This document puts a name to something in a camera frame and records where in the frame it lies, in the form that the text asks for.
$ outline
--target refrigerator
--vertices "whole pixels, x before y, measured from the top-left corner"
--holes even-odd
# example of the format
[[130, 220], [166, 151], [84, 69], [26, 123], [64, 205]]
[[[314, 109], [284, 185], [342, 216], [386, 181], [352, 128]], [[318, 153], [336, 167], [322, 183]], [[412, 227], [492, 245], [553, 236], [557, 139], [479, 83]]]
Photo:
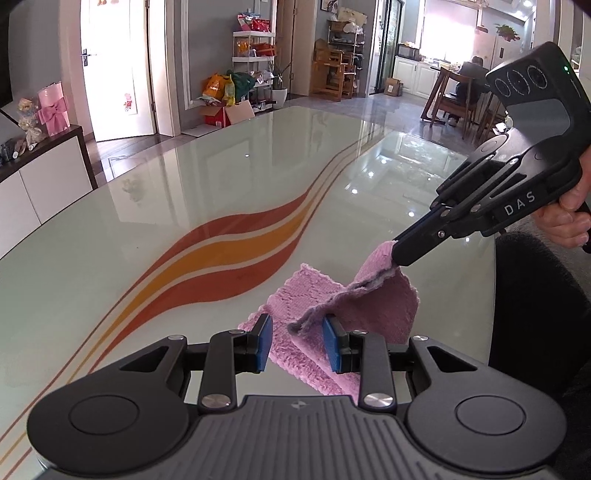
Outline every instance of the refrigerator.
[[481, 57], [484, 60], [484, 68], [492, 70], [504, 61], [517, 58], [520, 54], [521, 42], [509, 42], [496, 35], [476, 30], [472, 56]]

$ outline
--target potted plant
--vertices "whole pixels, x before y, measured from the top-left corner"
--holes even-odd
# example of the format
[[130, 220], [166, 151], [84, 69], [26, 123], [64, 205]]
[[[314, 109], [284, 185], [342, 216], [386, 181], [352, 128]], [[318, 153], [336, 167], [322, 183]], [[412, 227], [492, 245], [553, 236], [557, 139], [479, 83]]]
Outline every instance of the potted plant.
[[287, 88], [283, 87], [283, 73], [291, 66], [291, 63], [282, 69], [277, 63], [271, 63], [271, 73], [273, 74], [273, 84], [271, 85], [271, 95], [275, 102], [273, 108], [283, 108], [285, 99], [287, 99]]
[[513, 30], [513, 28], [510, 27], [509, 25], [500, 25], [498, 23], [496, 23], [495, 25], [496, 25], [496, 34], [499, 35], [500, 37], [504, 38], [506, 41], [519, 40], [519, 37], [517, 36], [517, 32], [515, 30]]

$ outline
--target plastic bag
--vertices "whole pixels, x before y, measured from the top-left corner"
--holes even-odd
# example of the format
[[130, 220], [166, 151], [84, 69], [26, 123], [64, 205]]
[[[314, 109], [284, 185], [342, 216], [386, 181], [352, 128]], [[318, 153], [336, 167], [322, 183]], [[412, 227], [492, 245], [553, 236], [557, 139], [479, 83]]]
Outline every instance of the plastic bag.
[[224, 87], [224, 96], [222, 100], [226, 102], [226, 106], [232, 106], [236, 104], [236, 89], [234, 88], [234, 82], [230, 76], [224, 77], [226, 79], [226, 85]]
[[203, 95], [213, 97], [216, 100], [222, 100], [226, 90], [226, 82], [226, 78], [219, 73], [212, 75], [207, 81]]

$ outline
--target human hand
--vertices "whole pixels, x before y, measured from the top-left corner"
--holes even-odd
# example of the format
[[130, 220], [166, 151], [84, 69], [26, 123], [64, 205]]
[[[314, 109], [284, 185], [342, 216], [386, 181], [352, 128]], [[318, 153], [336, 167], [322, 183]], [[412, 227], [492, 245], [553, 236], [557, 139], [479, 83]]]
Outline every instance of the human hand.
[[591, 190], [591, 147], [579, 160], [583, 168], [579, 183], [562, 195], [558, 203], [546, 205], [532, 213], [535, 224], [548, 239], [566, 248], [586, 244], [589, 241], [587, 230], [591, 228], [591, 215], [576, 212]]

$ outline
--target doorway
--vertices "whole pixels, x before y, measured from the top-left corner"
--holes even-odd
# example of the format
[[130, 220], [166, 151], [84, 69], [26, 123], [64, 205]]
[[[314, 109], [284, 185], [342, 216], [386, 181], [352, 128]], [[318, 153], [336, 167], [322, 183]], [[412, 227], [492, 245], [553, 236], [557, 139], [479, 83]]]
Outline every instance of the doorway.
[[369, 94], [382, 93], [392, 76], [402, 20], [402, 0], [379, 0], [376, 41], [369, 74]]
[[96, 141], [156, 133], [148, 8], [139, 0], [82, 0], [81, 57]]

